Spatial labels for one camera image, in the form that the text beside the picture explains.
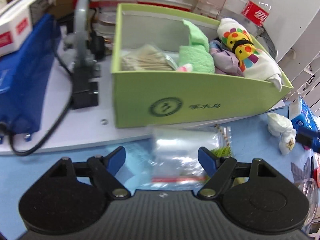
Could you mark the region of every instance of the folded purple fabric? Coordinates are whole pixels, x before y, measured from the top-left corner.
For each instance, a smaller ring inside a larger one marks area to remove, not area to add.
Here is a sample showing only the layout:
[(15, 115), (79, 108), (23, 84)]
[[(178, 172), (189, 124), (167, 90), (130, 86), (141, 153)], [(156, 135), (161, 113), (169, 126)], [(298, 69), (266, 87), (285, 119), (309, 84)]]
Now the folded purple fabric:
[(213, 58), (216, 74), (243, 77), (243, 73), (238, 67), (239, 60), (236, 58), (236, 55), (234, 53), (223, 49), (221, 42), (219, 42), (218, 40), (210, 41), (209, 45), (209, 53)]

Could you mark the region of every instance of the black strap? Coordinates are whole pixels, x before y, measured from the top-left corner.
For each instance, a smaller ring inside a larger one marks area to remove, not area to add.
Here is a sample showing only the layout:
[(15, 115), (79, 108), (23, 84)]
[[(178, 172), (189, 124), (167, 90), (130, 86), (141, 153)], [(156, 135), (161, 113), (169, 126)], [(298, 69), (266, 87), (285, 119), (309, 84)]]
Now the black strap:
[(235, 44), (233, 45), (232, 47), (232, 53), (236, 53), (236, 48), (240, 45), (244, 45), (244, 44), (251, 44), (254, 46), (254, 44), (251, 42), (251, 41), (248, 41), (248, 40), (239, 40), (239, 41), (236, 41)]

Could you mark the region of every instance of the rolled green towel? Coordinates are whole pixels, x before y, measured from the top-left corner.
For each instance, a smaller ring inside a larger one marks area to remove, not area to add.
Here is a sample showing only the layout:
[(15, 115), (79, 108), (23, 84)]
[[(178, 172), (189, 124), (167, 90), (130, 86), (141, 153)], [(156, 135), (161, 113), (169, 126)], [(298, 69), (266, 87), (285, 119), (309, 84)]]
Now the rolled green towel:
[(179, 66), (192, 64), (193, 72), (214, 73), (214, 62), (209, 54), (207, 36), (192, 22), (182, 20), (189, 28), (189, 46), (180, 46)]
[(192, 64), (193, 72), (214, 73), (213, 58), (203, 46), (180, 46), (179, 66), (187, 63)]

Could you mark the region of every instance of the white box with red label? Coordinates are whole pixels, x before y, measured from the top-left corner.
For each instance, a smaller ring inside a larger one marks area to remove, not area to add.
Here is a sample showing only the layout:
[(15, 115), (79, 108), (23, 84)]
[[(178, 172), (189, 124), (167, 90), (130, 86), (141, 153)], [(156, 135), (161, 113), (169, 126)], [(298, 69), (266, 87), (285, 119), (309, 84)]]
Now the white box with red label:
[(13, 0), (0, 10), (0, 56), (18, 50), (56, 0)]

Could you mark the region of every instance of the gray ribbed surface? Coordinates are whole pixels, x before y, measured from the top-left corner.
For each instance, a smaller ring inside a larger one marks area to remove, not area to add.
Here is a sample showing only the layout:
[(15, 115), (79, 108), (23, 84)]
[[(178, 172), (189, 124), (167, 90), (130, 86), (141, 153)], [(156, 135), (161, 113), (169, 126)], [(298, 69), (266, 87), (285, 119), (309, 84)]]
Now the gray ribbed surface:
[(309, 240), (301, 231), (262, 236), (235, 226), (218, 205), (188, 191), (136, 191), (114, 201), (102, 218), (81, 232), (64, 236), (26, 233), (21, 240)]

